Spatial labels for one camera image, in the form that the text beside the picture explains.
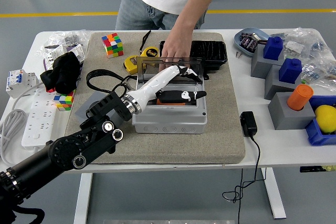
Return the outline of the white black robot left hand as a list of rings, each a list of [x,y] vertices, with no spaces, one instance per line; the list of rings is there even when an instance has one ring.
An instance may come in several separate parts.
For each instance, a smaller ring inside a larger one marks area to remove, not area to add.
[[[127,92],[122,101],[131,114],[143,112],[150,100],[158,99],[161,103],[186,103],[206,96],[206,91],[167,90],[164,87],[176,76],[187,76],[200,82],[198,75],[186,66],[170,66],[146,82],[141,88]]]

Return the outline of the person's left hand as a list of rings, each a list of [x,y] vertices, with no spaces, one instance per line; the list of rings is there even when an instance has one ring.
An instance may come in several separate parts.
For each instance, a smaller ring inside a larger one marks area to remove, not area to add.
[[[189,60],[192,44],[192,34],[168,35],[161,51],[161,57],[169,61],[177,59]]]

